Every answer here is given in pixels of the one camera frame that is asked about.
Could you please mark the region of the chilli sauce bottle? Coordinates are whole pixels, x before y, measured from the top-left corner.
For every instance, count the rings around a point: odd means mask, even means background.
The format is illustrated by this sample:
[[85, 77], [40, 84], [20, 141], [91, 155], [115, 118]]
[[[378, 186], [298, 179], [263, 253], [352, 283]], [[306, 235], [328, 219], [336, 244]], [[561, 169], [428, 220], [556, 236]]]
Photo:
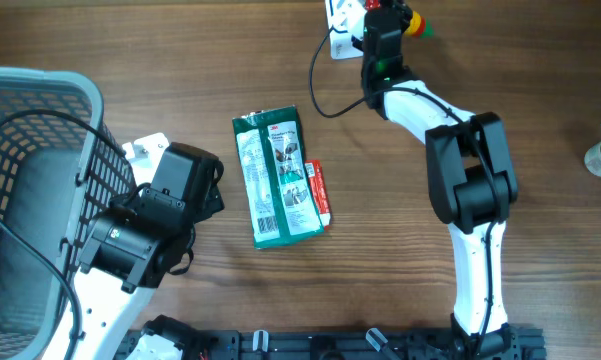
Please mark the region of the chilli sauce bottle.
[[389, 9], [398, 16], [401, 32], [405, 36], [423, 38], [434, 35], [433, 28], [427, 20], [409, 7], [404, 0], [366, 0], [364, 8], [367, 11]]

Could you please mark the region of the red sachet packet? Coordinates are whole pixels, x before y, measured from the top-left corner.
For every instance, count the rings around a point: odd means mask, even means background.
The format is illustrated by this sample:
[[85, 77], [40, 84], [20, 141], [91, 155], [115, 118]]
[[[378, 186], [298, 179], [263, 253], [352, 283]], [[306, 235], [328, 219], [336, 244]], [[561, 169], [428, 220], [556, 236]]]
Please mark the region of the red sachet packet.
[[329, 229], [332, 216], [321, 163], [319, 160], [307, 160], [305, 169], [322, 226]]

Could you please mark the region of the green 3M glove packet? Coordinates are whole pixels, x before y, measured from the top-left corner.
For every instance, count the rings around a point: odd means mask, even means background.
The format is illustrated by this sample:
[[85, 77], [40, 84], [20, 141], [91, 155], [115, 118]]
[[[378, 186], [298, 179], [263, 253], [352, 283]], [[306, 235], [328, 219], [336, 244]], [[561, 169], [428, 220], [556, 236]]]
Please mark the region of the green 3M glove packet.
[[295, 106], [232, 120], [254, 247], [288, 246], [324, 232], [305, 168]]

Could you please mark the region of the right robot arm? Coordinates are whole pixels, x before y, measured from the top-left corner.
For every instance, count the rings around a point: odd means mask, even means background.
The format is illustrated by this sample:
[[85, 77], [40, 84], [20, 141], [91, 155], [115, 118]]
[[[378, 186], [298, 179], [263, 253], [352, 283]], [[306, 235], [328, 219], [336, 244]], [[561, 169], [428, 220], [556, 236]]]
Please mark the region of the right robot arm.
[[474, 114], [442, 100], [404, 64], [403, 36], [423, 30], [423, 19], [402, 1], [368, 9], [361, 85], [370, 108], [426, 147], [429, 199], [454, 250], [450, 356], [504, 359], [513, 348], [502, 300], [501, 244], [518, 192], [504, 126], [493, 112]]

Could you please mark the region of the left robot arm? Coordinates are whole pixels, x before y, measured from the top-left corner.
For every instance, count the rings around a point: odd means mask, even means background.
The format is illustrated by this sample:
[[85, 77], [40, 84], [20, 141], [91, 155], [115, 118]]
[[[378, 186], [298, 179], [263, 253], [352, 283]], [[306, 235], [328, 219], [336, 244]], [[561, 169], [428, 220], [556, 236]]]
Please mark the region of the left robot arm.
[[137, 182], [87, 228], [68, 306], [46, 359], [111, 359], [164, 276], [191, 257], [196, 223], [223, 210], [218, 156], [162, 133], [124, 144]]

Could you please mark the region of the white barcode scanner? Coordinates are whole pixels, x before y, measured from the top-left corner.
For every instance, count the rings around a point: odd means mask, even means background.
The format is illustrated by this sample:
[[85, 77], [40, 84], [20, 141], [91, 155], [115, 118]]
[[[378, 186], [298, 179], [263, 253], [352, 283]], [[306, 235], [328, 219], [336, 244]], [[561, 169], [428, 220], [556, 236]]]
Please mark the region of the white barcode scanner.
[[325, 0], [330, 55], [334, 60], [358, 58], [363, 52], [353, 45], [353, 38], [363, 38], [366, 2], [364, 0]]

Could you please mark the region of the grey plastic basket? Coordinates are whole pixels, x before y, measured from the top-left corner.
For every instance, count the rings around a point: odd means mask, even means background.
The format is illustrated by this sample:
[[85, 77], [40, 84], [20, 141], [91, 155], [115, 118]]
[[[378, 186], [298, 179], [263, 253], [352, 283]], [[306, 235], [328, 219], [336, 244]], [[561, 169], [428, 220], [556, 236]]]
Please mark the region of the grey plastic basket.
[[100, 90], [67, 71], [0, 67], [0, 359], [34, 359], [67, 303], [90, 220], [135, 186], [103, 121]]

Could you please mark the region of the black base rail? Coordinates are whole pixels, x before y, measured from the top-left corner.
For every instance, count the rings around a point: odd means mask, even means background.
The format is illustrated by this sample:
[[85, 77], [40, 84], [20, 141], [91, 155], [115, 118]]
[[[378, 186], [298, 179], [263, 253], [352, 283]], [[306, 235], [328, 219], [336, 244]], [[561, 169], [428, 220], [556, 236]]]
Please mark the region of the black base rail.
[[[510, 328], [508, 349], [496, 352], [495, 335], [488, 335], [483, 346], [490, 354], [479, 359], [548, 359], [541, 329]], [[268, 333], [268, 344], [254, 350], [254, 333], [235, 330], [195, 331], [194, 351], [183, 359], [469, 359], [460, 354], [463, 345], [454, 340], [450, 329], [424, 328], [407, 332], [382, 331], [388, 350], [378, 351], [365, 332]], [[140, 331], [123, 338], [113, 359], [126, 359], [135, 350]]]

